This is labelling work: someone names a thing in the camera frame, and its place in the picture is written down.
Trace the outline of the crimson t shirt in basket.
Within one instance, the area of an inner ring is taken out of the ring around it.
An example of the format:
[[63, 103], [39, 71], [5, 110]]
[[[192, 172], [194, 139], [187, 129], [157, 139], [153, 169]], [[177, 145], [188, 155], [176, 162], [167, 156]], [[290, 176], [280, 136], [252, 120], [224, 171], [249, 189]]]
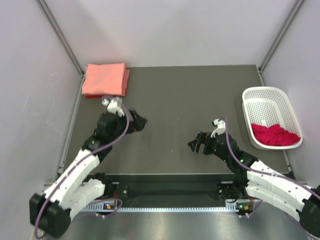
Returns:
[[298, 143], [301, 138], [296, 134], [289, 132], [279, 124], [270, 127], [251, 124], [253, 135], [258, 142], [267, 146], [285, 147]]

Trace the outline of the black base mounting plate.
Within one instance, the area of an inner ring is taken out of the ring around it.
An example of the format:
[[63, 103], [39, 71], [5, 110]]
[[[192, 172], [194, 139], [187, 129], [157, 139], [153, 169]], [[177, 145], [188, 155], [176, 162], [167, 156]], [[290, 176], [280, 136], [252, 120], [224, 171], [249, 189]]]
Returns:
[[249, 201], [246, 180], [226, 174], [90, 174], [106, 181], [103, 198], [117, 197], [124, 208], [220, 207], [225, 200]]

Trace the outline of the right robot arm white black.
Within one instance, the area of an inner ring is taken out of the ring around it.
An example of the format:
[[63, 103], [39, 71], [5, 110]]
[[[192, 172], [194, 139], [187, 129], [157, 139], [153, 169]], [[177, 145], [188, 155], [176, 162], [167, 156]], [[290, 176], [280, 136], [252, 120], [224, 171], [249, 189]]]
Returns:
[[310, 187], [268, 167], [257, 157], [241, 150], [225, 133], [212, 137], [199, 132], [187, 144], [195, 154], [215, 155], [235, 174], [233, 192], [239, 198], [260, 199], [291, 216], [315, 238], [320, 236], [320, 188]]

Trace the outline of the white perforated laundry basket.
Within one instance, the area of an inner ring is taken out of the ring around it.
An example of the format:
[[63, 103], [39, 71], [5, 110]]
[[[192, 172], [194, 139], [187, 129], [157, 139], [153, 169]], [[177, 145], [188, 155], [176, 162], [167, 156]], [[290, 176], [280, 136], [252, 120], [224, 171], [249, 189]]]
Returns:
[[[251, 144], [260, 150], [290, 150], [299, 147], [303, 135], [286, 93], [276, 87], [249, 87], [242, 93], [242, 111]], [[290, 133], [296, 134], [298, 141], [284, 146], [272, 146], [257, 140], [252, 124], [263, 127], [279, 125]]]

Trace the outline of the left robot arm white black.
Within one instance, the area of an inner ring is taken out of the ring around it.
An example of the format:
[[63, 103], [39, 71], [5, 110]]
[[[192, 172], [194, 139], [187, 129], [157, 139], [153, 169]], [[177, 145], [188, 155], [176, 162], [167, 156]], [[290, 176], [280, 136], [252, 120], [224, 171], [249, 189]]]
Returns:
[[107, 110], [100, 115], [93, 134], [84, 142], [68, 168], [41, 194], [35, 193], [30, 198], [29, 220], [37, 240], [41, 239], [39, 230], [60, 238], [75, 216], [98, 198], [112, 201], [113, 210], [122, 204], [120, 199], [116, 199], [110, 177], [97, 173], [84, 181], [111, 152], [115, 143], [126, 134], [141, 132], [147, 122], [134, 109], [125, 107], [115, 112]]

